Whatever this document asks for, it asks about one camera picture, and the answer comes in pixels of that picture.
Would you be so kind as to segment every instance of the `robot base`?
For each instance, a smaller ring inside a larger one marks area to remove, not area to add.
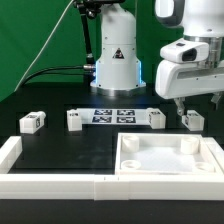
[[[116,89],[102,89],[101,87],[94,86],[93,83],[91,83],[91,92],[97,93],[100,95],[105,96],[133,96],[138,94],[143,94],[146,91],[146,84],[142,83],[139,87],[134,89],[127,89],[127,90],[116,90]]]

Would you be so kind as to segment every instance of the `white tray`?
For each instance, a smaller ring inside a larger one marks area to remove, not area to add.
[[[139,151],[125,152],[122,150],[122,139],[125,136],[139,138]],[[199,139],[199,152],[186,155],[181,152],[181,139],[195,137]],[[138,169],[122,169],[124,161],[141,164]],[[130,134],[118,135],[115,174],[154,174],[154,175],[195,175],[193,168],[196,163],[211,164],[215,172],[204,172],[203,175],[223,175],[222,169],[210,152],[200,135],[166,135],[166,134]]]

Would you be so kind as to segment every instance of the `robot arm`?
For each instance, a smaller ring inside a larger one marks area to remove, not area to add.
[[[157,0],[156,17],[166,27],[180,26],[184,15],[185,0]]]
[[[224,91],[224,1],[156,0],[155,12],[166,27],[184,28],[183,38],[161,49],[156,92],[174,99],[179,115],[187,96],[213,93],[217,104]]]

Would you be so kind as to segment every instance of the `white border frame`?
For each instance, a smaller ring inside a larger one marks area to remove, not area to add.
[[[21,138],[11,138],[17,147],[7,149],[18,150]],[[214,139],[204,140],[223,169],[223,150]],[[220,175],[0,174],[0,199],[224,200],[223,189]]]

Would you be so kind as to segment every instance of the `white block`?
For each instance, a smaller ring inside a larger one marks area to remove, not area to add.
[[[159,109],[148,108],[146,110],[146,119],[152,129],[165,129],[166,116]]]
[[[78,110],[67,111],[67,122],[69,131],[82,131],[82,119]]]
[[[188,110],[187,115],[182,116],[182,123],[190,131],[203,131],[204,118],[195,110]]]
[[[19,120],[20,133],[34,134],[44,126],[46,114],[42,111],[31,112]]]
[[[21,152],[21,137],[10,137],[0,149],[0,174],[9,172]]]

